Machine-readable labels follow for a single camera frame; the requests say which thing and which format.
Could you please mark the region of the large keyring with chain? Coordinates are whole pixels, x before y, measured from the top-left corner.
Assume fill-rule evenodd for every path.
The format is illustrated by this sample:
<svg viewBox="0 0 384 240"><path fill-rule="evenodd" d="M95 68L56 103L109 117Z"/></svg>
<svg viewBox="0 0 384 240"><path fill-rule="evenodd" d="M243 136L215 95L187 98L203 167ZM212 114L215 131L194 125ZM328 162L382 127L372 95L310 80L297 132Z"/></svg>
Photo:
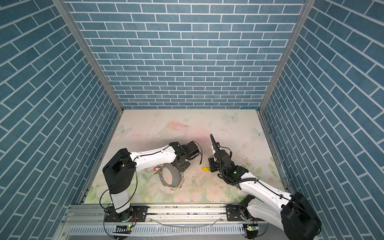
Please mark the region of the large keyring with chain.
<svg viewBox="0 0 384 240"><path fill-rule="evenodd" d="M164 164L159 171L159 178L163 186L172 191L180 189L184 183L184 174L172 164Z"/></svg>

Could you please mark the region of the bunch of coloured key tags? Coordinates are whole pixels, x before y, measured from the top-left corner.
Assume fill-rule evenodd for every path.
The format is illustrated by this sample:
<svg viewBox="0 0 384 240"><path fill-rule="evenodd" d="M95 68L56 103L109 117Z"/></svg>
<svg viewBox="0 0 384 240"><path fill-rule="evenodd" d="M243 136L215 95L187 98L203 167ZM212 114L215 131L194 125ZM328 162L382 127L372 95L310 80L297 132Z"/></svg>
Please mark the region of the bunch of coloured key tags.
<svg viewBox="0 0 384 240"><path fill-rule="evenodd" d="M154 175L158 175L160 173L162 173L162 166L156 166L153 168L153 174Z"/></svg>

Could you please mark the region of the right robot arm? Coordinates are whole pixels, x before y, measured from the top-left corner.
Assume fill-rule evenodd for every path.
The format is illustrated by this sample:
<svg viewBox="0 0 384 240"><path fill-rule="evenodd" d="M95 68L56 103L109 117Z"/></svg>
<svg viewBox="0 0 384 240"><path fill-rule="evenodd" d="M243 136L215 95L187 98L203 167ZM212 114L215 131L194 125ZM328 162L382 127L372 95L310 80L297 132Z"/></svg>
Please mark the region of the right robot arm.
<svg viewBox="0 0 384 240"><path fill-rule="evenodd" d="M211 137L212 172L226 184L247 193L239 203L244 219L262 219L283 230L290 240L313 240L322 230L322 222L308 199L301 193L291 194L263 182L246 168L236 165L224 147Z"/></svg>

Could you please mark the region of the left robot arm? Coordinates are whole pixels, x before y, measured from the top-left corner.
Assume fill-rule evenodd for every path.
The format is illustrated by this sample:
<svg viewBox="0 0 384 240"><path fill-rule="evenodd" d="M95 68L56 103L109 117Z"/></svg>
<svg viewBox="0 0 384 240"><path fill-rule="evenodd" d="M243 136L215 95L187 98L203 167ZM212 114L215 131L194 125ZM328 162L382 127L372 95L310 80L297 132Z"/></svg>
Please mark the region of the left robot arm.
<svg viewBox="0 0 384 240"><path fill-rule="evenodd" d="M184 145L171 142L162 148L144 152L129 152L126 148L118 150L103 167L114 211L121 214L130 210L132 198L128 196L127 189L139 171L171 164L177 171L183 173L191 165L190 161L200 153L194 141Z"/></svg>

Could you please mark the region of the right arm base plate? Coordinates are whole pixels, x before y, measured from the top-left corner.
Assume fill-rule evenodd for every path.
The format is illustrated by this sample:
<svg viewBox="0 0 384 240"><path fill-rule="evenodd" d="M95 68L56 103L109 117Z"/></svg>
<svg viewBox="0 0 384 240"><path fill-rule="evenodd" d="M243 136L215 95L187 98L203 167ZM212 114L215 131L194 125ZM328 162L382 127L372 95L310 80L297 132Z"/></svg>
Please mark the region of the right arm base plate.
<svg viewBox="0 0 384 240"><path fill-rule="evenodd" d="M252 217L248 210L240 205L228 204L225 206L228 222L248 221L253 222L257 219Z"/></svg>

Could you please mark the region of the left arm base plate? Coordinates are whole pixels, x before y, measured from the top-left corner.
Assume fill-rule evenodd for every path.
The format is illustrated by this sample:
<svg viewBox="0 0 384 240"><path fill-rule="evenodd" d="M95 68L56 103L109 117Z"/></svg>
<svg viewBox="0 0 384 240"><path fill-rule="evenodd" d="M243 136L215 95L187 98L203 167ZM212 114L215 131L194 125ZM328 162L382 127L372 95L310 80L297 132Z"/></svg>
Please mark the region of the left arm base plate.
<svg viewBox="0 0 384 240"><path fill-rule="evenodd" d="M130 206L127 210L117 213L113 206L108 207L105 222L122 223L122 222L145 222L148 212L148 206Z"/></svg>

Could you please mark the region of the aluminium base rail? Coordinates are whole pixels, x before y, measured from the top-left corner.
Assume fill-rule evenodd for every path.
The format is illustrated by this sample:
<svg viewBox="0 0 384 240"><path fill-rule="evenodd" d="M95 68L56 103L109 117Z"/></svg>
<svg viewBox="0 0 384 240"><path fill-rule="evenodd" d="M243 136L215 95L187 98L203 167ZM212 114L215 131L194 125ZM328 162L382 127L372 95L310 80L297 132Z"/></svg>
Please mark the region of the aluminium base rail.
<svg viewBox="0 0 384 240"><path fill-rule="evenodd" d="M176 204L134 204L136 208L147 206L147 211L139 210L138 217L144 222L138 225L162 223L166 225L196 224L217 222L231 223L227 203L176 203ZM68 225L101 225L106 213L99 205L71 205L63 223Z"/></svg>

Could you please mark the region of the right corner aluminium post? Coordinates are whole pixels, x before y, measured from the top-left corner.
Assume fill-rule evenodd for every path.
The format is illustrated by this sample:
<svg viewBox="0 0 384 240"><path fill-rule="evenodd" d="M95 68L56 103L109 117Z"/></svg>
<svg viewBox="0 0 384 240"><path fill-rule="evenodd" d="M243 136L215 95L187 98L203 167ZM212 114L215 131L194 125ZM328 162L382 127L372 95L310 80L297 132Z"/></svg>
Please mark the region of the right corner aluminium post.
<svg viewBox="0 0 384 240"><path fill-rule="evenodd" d="M303 6L303 8L299 14L298 21L293 28L293 31L291 33L291 36L290 36L288 42L287 42L285 50L284 50L284 52L283 52L283 54L279 60L279 64L276 67L274 75L271 78L270 84L267 87L266 93L265 93L265 95L262 99L262 102L260 104L260 107L259 107L259 113L260 114L262 114L267 107L268 101L269 101L269 99L273 93L273 90L279 81L279 77L282 74L282 71L283 71L283 69L284 69L284 67L288 61L288 58L289 58L289 56L290 56L290 54L291 54L291 52L295 46L296 41L299 38L299 35L300 35L300 33L304 27L304 24L305 24L307 18L309 17L309 14L310 14L315 2L316 2L315 0L305 1L305 4L304 4L304 6Z"/></svg>

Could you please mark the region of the corner aluminium post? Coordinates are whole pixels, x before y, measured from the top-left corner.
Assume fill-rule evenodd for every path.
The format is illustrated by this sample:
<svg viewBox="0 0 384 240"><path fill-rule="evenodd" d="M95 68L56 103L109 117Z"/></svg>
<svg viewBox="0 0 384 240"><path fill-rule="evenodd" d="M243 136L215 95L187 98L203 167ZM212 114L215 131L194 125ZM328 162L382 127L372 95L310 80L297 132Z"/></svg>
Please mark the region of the corner aluminium post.
<svg viewBox="0 0 384 240"><path fill-rule="evenodd" d="M290 54L291 54L291 52L295 46L296 41L299 38L299 35L300 35L300 33L304 27L304 24L305 24L307 18L309 17L309 14L310 14L315 2L316 2L315 0L305 1L305 4L304 4L304 6L303 6L303 8L299 14L298 21L293 28L293 31L291 33L291 36L290 36L288 42L287 42L285 50L284 50L284 52L283 52L283 54L279 60L279 64L276 67L274 75L271 78L270 84L267 87L266 93L265 93L265 95L262 99L262 102L260 104L260 107L259 107L259 113L260 114L262 114L267 107L268 101L269 101L269 99L273 93L273 90L279 81L279 77L282 74L282 71L283 71L283 69L284 69L284 67L288 61L288 58L289 58L289 56L290 56Z"/></svg>
<svg viewBox="0 0 384 240"><path fill-rule="evenodd" d="M114 103L116 109L121 114L124 111L124 108L122 107L120 101L118 100L116 94L112 90L112 87L110 83L108 82L103 70L101 69L99 63L97 62L94 54L92 53L91 48L89 47L86 39L84 38L79 26L77 25L74 17L70 13L65 1L62 0L52 0L54 6L58 10L60 16L63 18L64 22L68 26L71 34L73 35L74 39L78 43L80 49L84 53L85 57L87 58L89 64L91 65L92 69L95 71L99 81L105 88L107 94L109 95L110 99Z"/></svg>

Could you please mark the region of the left corner aluminium post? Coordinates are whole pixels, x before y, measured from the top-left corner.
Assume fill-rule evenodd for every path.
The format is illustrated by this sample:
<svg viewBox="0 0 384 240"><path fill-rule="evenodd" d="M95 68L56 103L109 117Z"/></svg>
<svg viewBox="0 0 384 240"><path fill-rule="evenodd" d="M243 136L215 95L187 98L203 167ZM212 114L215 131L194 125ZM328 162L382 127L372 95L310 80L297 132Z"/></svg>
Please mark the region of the left corner aluminium post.
<svg viewBox="0 0 384 240"><path fill-rule="evenodd" d="M84 53L85 57L87 58L89 64L91 65L92 69L95 71L99 81L105 88L107 94L109 95L110 99L114 103L116 109L121 114L124 111L124 108L122 107L120 101L118 100L116 94L112 90L112 87L110 83L108 82L103 70L101 69L99 63L97 62L94 54L92 53L91 48L89 47L86 39L84 38L79 26L77 25L74 17L70 13L65 1L62 0L52 0L54 6L58 10L60 16L63 18L64 22L68 26L71 34L73 35L74 39L78 43L80 49Z"/></svg>

